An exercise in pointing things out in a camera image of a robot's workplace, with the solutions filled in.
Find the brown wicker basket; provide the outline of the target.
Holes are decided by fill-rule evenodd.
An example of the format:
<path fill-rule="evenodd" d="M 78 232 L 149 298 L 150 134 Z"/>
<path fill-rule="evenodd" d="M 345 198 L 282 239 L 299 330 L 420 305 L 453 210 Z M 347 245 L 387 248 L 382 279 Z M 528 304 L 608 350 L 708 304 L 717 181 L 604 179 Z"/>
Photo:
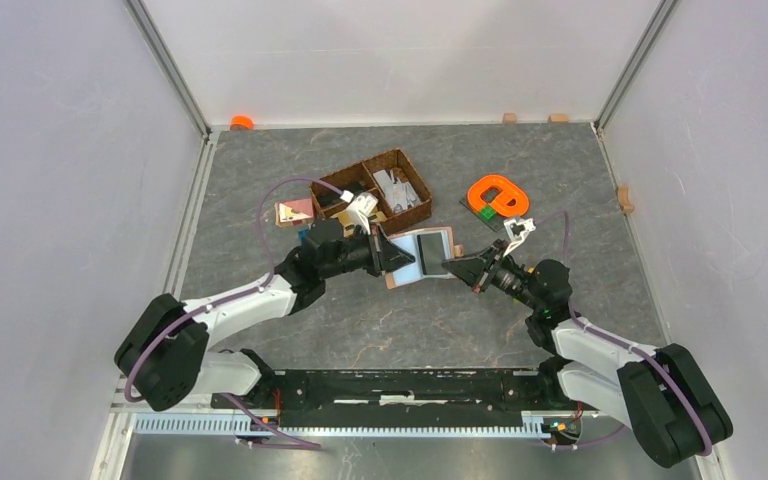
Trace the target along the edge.
<path fill-rule="evenodd" d="M 417 198 L 414 205 L 397 211 L 394 204 L 386 197 L 385 183 L 375 178 L 378 173 L 391 174 L 393 180 L 406 183 L 407 192 L 413 192 Z M 400 148 L 390 149 L 356 162 L 329 173 L 320 180 L 339 190 L 374 195 L 378 199 L 377 209 L 384 215 L 383 230 L 388 235 L 418 227 L 421 222 L 429 220 L 432 216 L 431 191 L 414 163 Z"/>

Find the green toy brick plate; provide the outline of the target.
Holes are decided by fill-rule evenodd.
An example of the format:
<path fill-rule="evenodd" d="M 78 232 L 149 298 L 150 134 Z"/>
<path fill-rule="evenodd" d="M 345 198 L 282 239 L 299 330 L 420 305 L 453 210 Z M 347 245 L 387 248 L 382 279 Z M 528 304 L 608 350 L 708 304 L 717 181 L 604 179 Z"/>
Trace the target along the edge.
<path fill-rule="evenodd" d="M 475 210 L 466 197 L 462 197 L 459 203 L 492 231 L 499 232 L 504 229 L 505 217 L 499 214 L 492 206 L 485 205 L 481 209 Z"/>

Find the orange cap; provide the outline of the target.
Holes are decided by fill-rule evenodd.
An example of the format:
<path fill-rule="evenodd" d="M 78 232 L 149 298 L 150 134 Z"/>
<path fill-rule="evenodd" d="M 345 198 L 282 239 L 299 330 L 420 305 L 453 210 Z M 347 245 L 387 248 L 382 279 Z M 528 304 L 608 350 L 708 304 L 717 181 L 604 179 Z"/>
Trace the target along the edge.
<path fill-rule="evenodd" d="M 235 115 L 231 118 L 229 123 L 229 129 L 232 131 L 252 130 L 253 128 L 253 120 L 245 115 Z"/>

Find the silver cards pile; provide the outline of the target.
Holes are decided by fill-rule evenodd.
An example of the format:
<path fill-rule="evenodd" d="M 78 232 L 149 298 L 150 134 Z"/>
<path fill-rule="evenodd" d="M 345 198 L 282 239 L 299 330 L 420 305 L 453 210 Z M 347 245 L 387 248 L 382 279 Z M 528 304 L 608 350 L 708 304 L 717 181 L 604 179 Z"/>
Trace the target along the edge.
<path fill-rule="evenodd" d="M 408 180 L 402 180 L 396 169 L 382 169 L 372 177 L 393 213 L 403 213 L 421 204 L 419 194 Z"/>

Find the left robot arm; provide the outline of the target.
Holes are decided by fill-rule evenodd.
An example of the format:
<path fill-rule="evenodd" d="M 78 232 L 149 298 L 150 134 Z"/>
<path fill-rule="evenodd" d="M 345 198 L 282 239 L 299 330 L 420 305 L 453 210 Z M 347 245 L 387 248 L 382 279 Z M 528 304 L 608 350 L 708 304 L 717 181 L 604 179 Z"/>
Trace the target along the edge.
<path fill-rule="evenodd" d="M 345 236 L 338 221 L 326 219 L 314 223 L 280 263 L 249 284 L 189 301 L 158 295 L 114 355 L 126 377 L 124 396 L 154 411 L 196 393 L 234 394 L 250 407 L 262 407 L 273 397 L 273 379 L 252 355 L 214 353 L 214 345 L 306 309 L 325 293 L 330 278 L 358 270 L 379 277 L 415 260 L 377 224 Z"/>

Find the curved wooden piece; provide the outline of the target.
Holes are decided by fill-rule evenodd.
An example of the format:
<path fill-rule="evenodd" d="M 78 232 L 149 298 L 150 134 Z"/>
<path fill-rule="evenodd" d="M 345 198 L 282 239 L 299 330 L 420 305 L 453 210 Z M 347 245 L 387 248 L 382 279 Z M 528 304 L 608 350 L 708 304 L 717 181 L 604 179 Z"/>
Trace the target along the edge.
<path fill-rule="evenodd" d="M 618 185 L 616 197 L 623 215 L 630 215 L 634 212 L 635 205 L 632 202 L 631 190 L 628 185 Z"/>

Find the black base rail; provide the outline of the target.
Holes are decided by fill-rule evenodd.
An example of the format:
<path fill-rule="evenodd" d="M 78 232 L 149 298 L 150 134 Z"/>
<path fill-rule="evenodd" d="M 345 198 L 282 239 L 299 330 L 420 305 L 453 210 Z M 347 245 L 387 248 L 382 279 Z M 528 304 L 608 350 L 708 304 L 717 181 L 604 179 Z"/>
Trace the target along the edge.
<path fill-rule="evenodd" d="M 550 391 L 535 369 L 277 371 L 241 399 L 281 427 L 517 426 L 524 412 L 565 415 L 590 405 Z"/>

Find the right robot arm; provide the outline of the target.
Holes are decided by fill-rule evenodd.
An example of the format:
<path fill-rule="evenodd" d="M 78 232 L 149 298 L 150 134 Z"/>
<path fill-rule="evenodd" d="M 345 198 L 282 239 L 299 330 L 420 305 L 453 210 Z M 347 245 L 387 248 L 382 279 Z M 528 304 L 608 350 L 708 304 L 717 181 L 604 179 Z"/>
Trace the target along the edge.
<path fill-rule="evenodd" d="M 640 344 L 596 326 L 570 303 L 566 265 L 546 259 L 526 268 L 506 247 L 497 241 L 442 266 L 475 293 L 495 287 L 531 309 L 529 336 L 551 355 L 537 382 L 545 405 L 577 401 L 608 414 L 664 468 L 707 456 L 733 435 L 730 415 L 687 348 Z"/>

